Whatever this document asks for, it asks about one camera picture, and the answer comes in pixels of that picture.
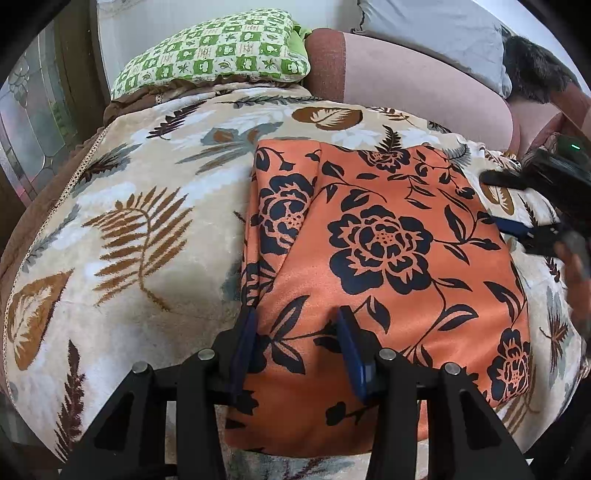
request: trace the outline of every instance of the black flower print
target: black flower print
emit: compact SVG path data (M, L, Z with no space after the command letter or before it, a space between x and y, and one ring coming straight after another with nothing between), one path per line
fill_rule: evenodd
M395 148L389 153L359 150L359 156L370 167L376 167L378 170L386 170L390 173L396 173L402 165L410 164L410 153L403 148Z
M507 328L501 334L497 351L499 355L486 369L486 373L492 381L492 398L504 402L527 390L530 343L522 344L519 330Z
M284 255L304 223L314 187L299 173L273 177L269 187L261 189L251 226L260 225L261 253Z
M431 284L424 255L433 236L416 218L396 218L374 205L359 216L345 213L328 229L330 244L340 249L331 257L330 269L348 294L378 288L384 279L403 295Z

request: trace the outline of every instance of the pillow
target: pillow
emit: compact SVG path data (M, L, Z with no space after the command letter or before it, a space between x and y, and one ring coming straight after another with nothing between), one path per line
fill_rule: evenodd
M261 79L299 82L310 70L299 31L287 12L275 8L200 23L130 60L115 79L111 97L173 79L196 86Z
M359 6L355 33L448 63L503 98L511 93L501 22L472 0L359 0Z

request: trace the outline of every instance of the hand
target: hand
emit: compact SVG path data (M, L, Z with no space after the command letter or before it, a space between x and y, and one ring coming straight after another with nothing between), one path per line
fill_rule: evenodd
M556 255L564 262L564 282L568 288L566 301L573 309L571 320L585 340L591 336L591 280L583 271L583 263L562 242L554 246Z

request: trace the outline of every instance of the black device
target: black device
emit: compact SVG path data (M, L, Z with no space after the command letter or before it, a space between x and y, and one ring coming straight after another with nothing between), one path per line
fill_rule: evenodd
M429 480L534 480L519 448L456 364L413 365L359 327L350 307L336 328L349 380L378 423L368 480L414 480L419 401L427 402ZM153 370L138 362L72 450L61 480L225 480L214 405L235 405L256 313L243 307L211 349ZM177 402L177 464L164 463L166 404Z

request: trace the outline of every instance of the metal bolt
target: metal bolt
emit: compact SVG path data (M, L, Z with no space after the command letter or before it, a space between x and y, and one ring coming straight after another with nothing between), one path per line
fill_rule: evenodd
M199 357L200 360L207 361L207 360L211 360L213 357L215 357L216 352L214 352L210 348L204 348L203 350L199 350L199 353L197 353L197 356Z
M131 371L136 375L144 373L147 369L148 369L148 362L144 362L143 360L140 360L139 362L134 363L133 366L131 367Z
M460 373L462 371L462 369L460 368L460 365L455 364L454 362L446 363L445 367L443 367L443 368L450 375L457 375L458 373Z
M382 348L379 351L379 357L382 360L394 360L396 358L396 352L394 350L392 350L391 348Z

